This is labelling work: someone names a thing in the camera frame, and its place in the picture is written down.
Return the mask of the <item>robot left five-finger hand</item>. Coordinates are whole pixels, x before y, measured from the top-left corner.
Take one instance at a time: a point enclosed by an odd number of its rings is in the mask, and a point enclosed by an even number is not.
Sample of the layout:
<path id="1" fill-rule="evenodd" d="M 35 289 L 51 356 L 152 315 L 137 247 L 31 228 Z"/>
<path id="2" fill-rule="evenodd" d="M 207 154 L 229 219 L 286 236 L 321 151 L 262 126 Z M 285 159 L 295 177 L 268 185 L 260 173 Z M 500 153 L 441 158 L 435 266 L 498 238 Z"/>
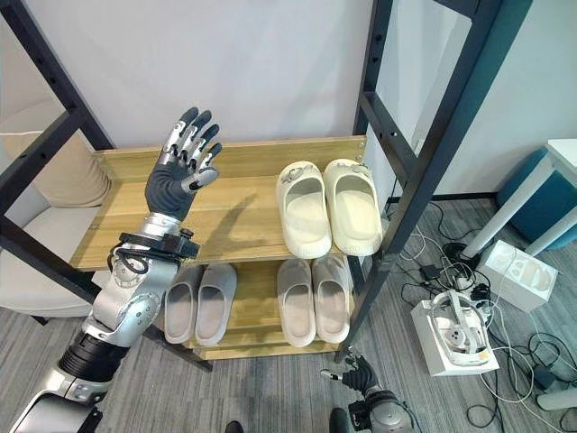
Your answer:
<path id="1" fill-rule="evenodd" d="M 145 187 L 152 213 L 182 222 L 197 192 L 218 178 L 213 159 L 222 144 L 213 141 L 219 125 L 211 119 L 210 111 L 193 106 L 171 128 Z"/>

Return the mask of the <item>robot right five-finger hand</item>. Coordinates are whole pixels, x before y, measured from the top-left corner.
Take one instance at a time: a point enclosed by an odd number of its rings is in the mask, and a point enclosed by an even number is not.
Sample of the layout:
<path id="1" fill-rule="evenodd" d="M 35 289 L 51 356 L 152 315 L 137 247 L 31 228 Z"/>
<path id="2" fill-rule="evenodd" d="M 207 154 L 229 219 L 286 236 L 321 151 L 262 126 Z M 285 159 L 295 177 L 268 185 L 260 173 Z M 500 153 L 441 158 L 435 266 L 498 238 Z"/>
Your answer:
<path id="1" fill-rule="evenodd" d="M 377 374 L 363 355 L 347 355 L 344 361 L 352 367 L 351 370 L 334 373 L 328 369 L 322 369 L 320 373 L 332 381 L 341 382 L 344 386 L 363 394 L 370 388 L 380 385 Z"/>

